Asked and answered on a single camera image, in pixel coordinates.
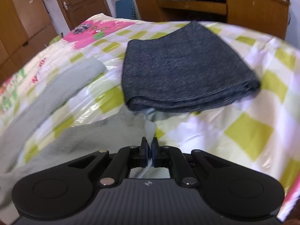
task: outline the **circular pad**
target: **circular pad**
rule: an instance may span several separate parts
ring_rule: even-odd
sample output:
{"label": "circular pad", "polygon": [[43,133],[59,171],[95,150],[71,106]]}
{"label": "circular pad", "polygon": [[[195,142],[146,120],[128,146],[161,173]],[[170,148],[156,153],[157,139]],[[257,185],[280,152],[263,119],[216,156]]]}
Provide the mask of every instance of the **circular pad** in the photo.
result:
{"label": "circular pad", "polygon": [[68,190],[68,184],[59,179],[46,179],[33,187],[33,193],[43,199],[57,198]]}
{"label": "circular pad", "polygon": [[59,219],[81,210],[93,187],[80,169],[51,168],[22,178],[12,191],[20,214],[36,219]]}
{"label": "circular pad", "polygon": [[215,169],[204,184],[208,204],[225,216],[256,219],[276,211],[284,199],[281,184],[247,168]]}

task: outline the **bedsheet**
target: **bedsheet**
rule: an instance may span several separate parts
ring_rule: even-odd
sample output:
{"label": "bedsheet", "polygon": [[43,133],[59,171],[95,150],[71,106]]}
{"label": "bedsheet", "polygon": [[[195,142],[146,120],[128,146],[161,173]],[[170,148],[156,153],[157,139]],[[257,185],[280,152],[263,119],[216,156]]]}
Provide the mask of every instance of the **bedsheet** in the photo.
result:
{"label": "bedsheet", "polygon": [[[107,67],[106,73],[99,75],[37,128],[20,150],[15,168],[28,162],[64,129],[101,120],[119,111],[124,104],[120,83],[129,40],[159,38],[187,24],[114,19],[103,14],[89,21],[98,25],[119,22],[126,26],[118,25],[114,32],[109,29],[108,35],[101,34],[99,39],[91,34],[93,40],[89,38],[84,47],[78,46],[76,40],[60,40],[15,74],[12,77],[18,79],[15,84],[2,86],[5,94],[0,95],[0,102],[5,105],[0,109],[0,133],[73,62],[95,57]],[[203,112],[148,113],[148,119],[157,124],[160,145],[176,146],[183,152],[202,149],[269,174],[288,191],[300,170],[300,52],[271,35],[218,22],[202,24],[256,71],[261,79],[261,91],[254,98]]]}

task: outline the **yellow-green square pattern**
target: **yellow-green square pattern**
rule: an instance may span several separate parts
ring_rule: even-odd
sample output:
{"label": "yellow-green square pattern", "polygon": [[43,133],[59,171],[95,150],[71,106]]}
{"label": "yellow-green square pattern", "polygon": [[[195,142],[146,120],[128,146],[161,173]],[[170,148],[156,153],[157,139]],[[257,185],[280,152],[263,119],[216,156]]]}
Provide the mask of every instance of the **yellow-green square pattern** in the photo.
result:
{"label": "yellow-green square pattern", "polygon": [[98,40],[98,41],[96,41],[96,42],[93,44],[93,46],[101,45],[102,43],[107,42],[107,41],[108,41],[108,40],[105,40],[105,39]]}
{"label": "yellow-green square pattern", "polygon": [[272,91],[283,102],[287,93],[287,86],[283,83],[276,73],[267,70],[261,80],[261,89]]}
{"label": "yellow-green square pattern", "polygon": [[192,112],[192,114],[193,114],[194,116],[197,116],[197,115],[199,115],[201,112],[202,112],[202,111],[195,111],[195,112]]}
{"label": "yellow-green square pattern", "polygon": [[215,26],[208,27],[208,29],[214,34],[219,34],[222,31],[222,29]]}
{"label": "yellow-green square pattern", "polygon": [[167,35],[168,33],[164,33],[164,32],[157,32],[154,36],[152,36],[150,39],[153,40],[153,39],[158,39],[158,38],[161,38],[165,35]]}
{"label": "yellow-green square pattern", "polygon": [[74,116],[69,116],[67,119],[65,119],[62,123],[60,123],[53,129],[54,137],[57,138],[58,136],[60,136],[62,131],[64,131],[68,127],[71,127],[74,122]]}
{"label": "yellow-green square pattern", "polygon": [[123,35],[126,35],[126,34],[130,33],[130,32],[131,32],[130,30],[123,30],[123,31],[117,33],[117,35],[123,36]]}
{"label": "yellow-green square pattern", "polygon": [[296,62],[296,57],[294,55],[287,53],[282,48],[278,48],[275,52],[275,57],[289,69],[294,70]]}
{"label": "yellow-green square pattern", "polygon": [[36,87],[36,85],[35,86],[33,86],[33,87],[31,87],[30,89],[29,89],[29,91],[27,92],[27,97],[29,97],[30,95],[31,95],[31,93],[32,92],[34,92],[34,90],[35,90],[35,87]]}
{"label": "yellow-green square pattern", "polygon": [[272,127],[243,112],[224,133],[242,147],[252,160],[256,160],[272,132]]}
{"label": "yellow-green square pattern", "polygon": [[82,58],[82,57],[83,57],[83,54],[80,52],[80,53],[78,53],[76,56],[72,57],[72,58],[70,59],[70,62],[73,63],[73,62],[77,61],[78,59],[80,59],[80,58]]}
{"label": "yellow-green square pattern", "polygon": [[246,43],[250,46],[253,46],[256,42],[256,39],[254,39],[252,37],[248,37],[248,36],[239,36],[235,40],[241,41],[241,42]]}
{"label": "yellow-green square pattern", "polygon": [[122,105],[124,103],[124,96],[121,89],[115,86],[96,98],[95,102],[99,103],[99,108],[103,113],[107,113]]}
{"label": "yellow-green square pattern", "polygon": [[300,174],[299,170],[300,161],[290,158],[280,179],[280,183],[285,189],[290,188],[290,186],[294,183],[297,175]]}
{"label": "yellow-green square pattern", "polygon": [[37,153],[39,153],[38,146],[34,144],[30,147],[29,151],[24,155],[25,163],[29,162]]}
{"label": "yellow-green square pattern", "polygon": [[117,58],[124,58],[125,57],[125,52],[121,53],[120,55],[117,56]]}
{"label": "yellow-green square pattern", "polygon": [[21,105],[20,101],[17,101],[17,103],[15,104],[15,107],[13,109],[13,114],[14,115],[16,115],[18,113],[20,105]]}
{"label": "yellow-green square pattern", "polygon": [[141,38],[144,34],[146,34],[147,31],[140,31],[134,34],[133,36],[130,37],[130,39],[135,40]]}
{"label": "yellow-green square pattern", "polygon": [[96,80],[100,79],[105,73],[100,73],[97,77],[95,77],[91,83],[95,82]]}
{"label": "yellow-green square pattern", "polygon": [[163,24],[166,24],[168,22],[153,22],[153,23],[156,24],[156,25],[163,25]]}
{"label": "yellow-green square pattern", "polygon": [[157,128],[155,129],[154,137],[156,137],[158,140],[164,136],[166,133],[162,131],[161,129]]}
{"label": "yellow-green square pattern", "polygon": [[188,23],[177,24],[177,25],[175,25],[175,27],[182,28],[182,27],[186,26],[187,24]]}
{"label": "yellow-green square pattern", "polygon": [[119,46],[121,46],[118,42],[112,42],[107,47],[103,48],[102,51],[105,53],[111,52],[114,49],[117,49]]}

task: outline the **door handle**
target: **door handle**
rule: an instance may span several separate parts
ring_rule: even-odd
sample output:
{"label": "door handle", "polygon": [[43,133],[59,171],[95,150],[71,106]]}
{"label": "door handle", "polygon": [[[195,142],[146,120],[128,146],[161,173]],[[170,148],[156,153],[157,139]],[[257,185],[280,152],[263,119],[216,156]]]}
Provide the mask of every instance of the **door handle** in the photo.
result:
{"label": "door handle", "polygon": [[67,6],[66,2],[64,2],[64,8],[65,8],[66,10],[68,10],[68,6]]}

